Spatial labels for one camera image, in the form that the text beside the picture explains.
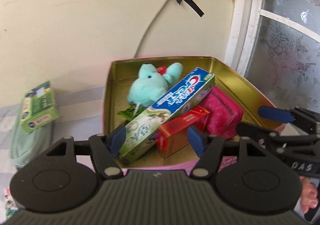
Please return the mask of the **person right hand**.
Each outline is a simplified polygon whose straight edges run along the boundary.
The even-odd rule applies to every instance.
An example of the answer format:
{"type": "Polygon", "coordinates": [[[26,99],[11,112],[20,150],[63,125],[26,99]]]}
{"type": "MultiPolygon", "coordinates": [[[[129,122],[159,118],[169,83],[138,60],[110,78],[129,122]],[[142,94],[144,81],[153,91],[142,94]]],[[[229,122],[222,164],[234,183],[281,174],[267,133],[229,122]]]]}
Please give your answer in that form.
{"type": "Polygon", "coordinates": [[[318,205],[318,191],[310,178],[300,176],[302,182],[302,194],[300,196],[300,207],[303,214],[306,214],[310,209],[315,209],[318,205]]]}

